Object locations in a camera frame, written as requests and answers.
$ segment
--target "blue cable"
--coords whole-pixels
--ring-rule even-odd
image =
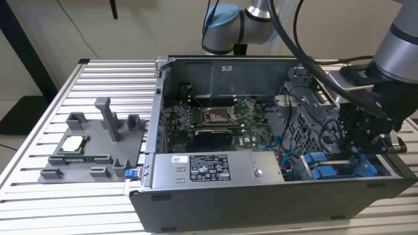
[[[283,157],[283,160],[282,160],[282,163],[280,163],[280,167],[284,165],[286,160],[287,160],[288,156],[291,155],[291,153],[292,153],[292,151],[290,151],[290,152],[287,152],[287,153],[284,154],[284,157]]]
[[[279,141],[279,136],[275,136],[274,137],[274,144],[272,145],[266,145],[263,148],[262,148],[262,151],[264,152],[267,148],[274,148],[279,145],[280,141]]]

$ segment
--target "black cable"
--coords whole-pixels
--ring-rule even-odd
[[[17,151],[17,149],[16,149],[16,148],[12,148],[11,146],[7,146],[7,145],[4,145],[4,144],[0,144],[0,146],[1,146],[1,147],[4,147],[4,148],[8,148],[8,149],[11,149],[11,150]]]
[[[211,23],[211,21],[214,20],[214,16],[215,16],[215,11],[216,11],[218,4],[219,4],[219,0],[216,0],[214,9],[212,9],[211,12],[210,12],[210,15],[208,15],[208,18],[206,19],[206,22],[203,23],[202,49],[204,49],[204,48],[203,48],[203,39],[204,39],[204,36],[206,36],[206,34],[207,34],[207,30],[208,30],[208,27],[210,27],[210,23]],[[210,0],[208,0],[207,13],[208,13],[208,11],[210,11]]]
[[[323,143],[322,143],[322,135],[326,131],[330,131],[333,133],[333,131],[329,129],[327,125],[331,123],[331,122],[335,122],[337,124],[337,129],[338,129],[338,132],[339,132],[339,137],[342,138],[342,130],[341,130],[341,125],[339,125],[339,122],[338,120],[335,120],[334,118],[330,118],[325,124],[322,125],[321,127],[321,131],[319,131],[319,134],[318,134],[318,141],[319,141],[319,146],[321,146],[321,151],[323,151],[325,149],[325,146],[323,146]]]
[[[311,92],[314,92],[307,86],[294,86],[288,91],[287,91],[287,95],[292,96],[294,98],[296,98],[298,100],[300,100],[295,95],[291,94],[291,91],[294,90],[294,88],[306,88],[308,89]],[[311,114],[310,110],[306,109],[306,112],[308,114],[308,116],[311,117],[311,119],[318,123],[322,124],[326,120],[318,120],[314,115]]]
[[[290,101],[290,96],[287,96],[287,99],[288,99],[287,120],[286,120],[286,124],[284,124],[284,130],[283,130],[282,135],[280,135],[280,148],[283,149],[284,152],[290,151],[284,148],[283,142],[284,142],[284,135],[286,135],[287,129],[290,127],[290,122],[292,119],[292,103]],[[288,149],[291,149],[291,146],[292,146],[292,140],[290,139],[290,148]]]
[[[204,18],[203,18],[202,35],[204,34],[204,26],[206,26],[208,12],[210,12],[210,0],[208,0],[207,12],[204,13]]]
[[[357,61],[357,60],[373,59],[373,55],[365,55],[365,56],[358,56],[358,57],[353,57],[353,58],[347,58],[347,59],[339,59],[337,61],[321,62],[321,61],[314,60],[310,56],[307,56],[307,54],[304,53],[304,51],[302,49],[302,46],[299,43],[299,38],[298,38],[298,18],[299,18],[299,12],[300,12],[303,2],[304,2],[304,0],[299,1],[299,4],[296,6],[296,11],[295,11],[295,16],[294,16],[294,39],[295,39],[295,44],[296,44],[296,47],[299,49],[299,52],[303,53],[303,55],[307,57],[307,59],[311,61],[311,63],[314,63],[317,65],[335,65],[335,64],[341,64],[341,63],[349,63],[349,62]]]
[[[338,95],[341,95],[349,102],[351,102],[355,106],[361,107],[366,112],[374,114],[378,117],[385,117],[386,114],[378,106],[373,106],[367,104],[363,100],[361,100],[357,96],[351,93],[346,92],[329,78],[327,74],[323,69],[314,65],[307,57],[300,54],[298,47],[295,46],[291,38],[288,37],[280,20],[276,16],[275,7],[274,7],[274,0],[268,0],[268,12],[271,17],[271,23],[274,28],[296,59],[302,62],[304,68],[311,72],[314,77],[323,83],[323,85],[333,90]]]
[[[73,26],[76,27],[76,30],[79,31],[79,34],[80,34],[81,39],[83,39],[83,42],[85,43],[85,45],[87,45],[88,48],[91,49],[91,51],[92,51],[93,55],[96,56],[96,58],[99,59],[99,56],[97,56],[96,52],[93,51],[93,49],[91,48],[89,44],[87,43],[87,41],[85,41],[85,39],[84,39],[83,33],[81,33],[81,31],[80,31],[80,29],[79,29],[76,23],[73,23],[72,18],[69,17],[69,15],[68,15],[68,13],[67,13],[67,11],[65,11],[63,5],[60,4],[60,0],[56,0],[56,1],[57,1],[57,4],[60,5],[60,8],[61,8],[64,14],[67,15],[67,17],[68,17],[68,19],[69,19],[69,21],[72,22]]]

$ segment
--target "small electronic component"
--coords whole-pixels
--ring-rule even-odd
[[[57,153],[64,155],[83,154],[84,153],[83,148],[88,140],[89,140],[88,135],[67,136]]]
[[[211,122],[228,122],[230,109],[228,108],[210,108],[204,110],[207,123]]]
[[[200,130],[194,133],[194,145],[198,147],[222,147],[231,145],[232,131],[230,130]]]
[[[83,136],[69,136],[64,141],[61,150],[64,152],[75,152],[81,147],[83,141]]]

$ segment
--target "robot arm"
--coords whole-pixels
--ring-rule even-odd
[[[395,132],[418,109],[418,1],[402,3],[374,61],[330,74],[334,81],[355,85],[358,94],[377,103],[387,115],[377,117],[350,103],[341,105],[341,119],[347,124],[342,147],[350,147],[353,142],[366,153],[406,152]]]
[[[262,44],[274,33],[266,0],[252,0],[244,10],[239,10],[236,5],[220,4],[211,22],[208,18],[210,14],[202,42],[206,54],[228,54],[235,44]]]

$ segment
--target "sticker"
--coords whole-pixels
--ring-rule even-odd
[[[226,154],[190,156],[190,180],[192,182],[231,180],[228,156]]]
[[[188,156],[172,156],[171,162],[172,163],[187,163]]]
[[[232,71],[232,65],[222,66],[222,71]]]

